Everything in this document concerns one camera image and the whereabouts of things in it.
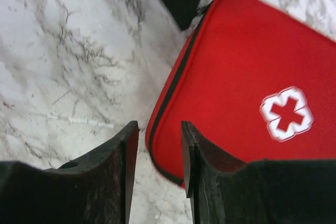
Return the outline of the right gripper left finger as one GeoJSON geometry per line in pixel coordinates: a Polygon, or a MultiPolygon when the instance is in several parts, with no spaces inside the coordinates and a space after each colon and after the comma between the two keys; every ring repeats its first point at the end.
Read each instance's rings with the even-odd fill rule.
{"type": "Polygon", "coordinates": [[[53,169],[52,222],[128,223],[138,139],[138,123],[130,121],[103,144],[53,169]]]}

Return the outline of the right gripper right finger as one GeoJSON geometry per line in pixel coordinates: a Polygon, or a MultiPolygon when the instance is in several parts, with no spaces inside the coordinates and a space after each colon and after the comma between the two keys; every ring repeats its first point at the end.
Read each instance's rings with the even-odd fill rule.
{"type": "Polygon", "coordinates": [[[190,121],[181,122],[184,185],[194,223],[228,223],[224,175],[246,165],[207,139],[190,121]]]}

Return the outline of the red black medicine case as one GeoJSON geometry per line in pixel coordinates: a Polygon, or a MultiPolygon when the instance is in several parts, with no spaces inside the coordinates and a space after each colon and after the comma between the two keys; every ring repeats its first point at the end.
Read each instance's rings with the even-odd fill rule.
{"type": "Polygon", "coordinates": [[[335,158],[335,42],[260,0],[213,0],[145,135],[154,167],[179,186],[182,121],[244,162],[335,158]]]}

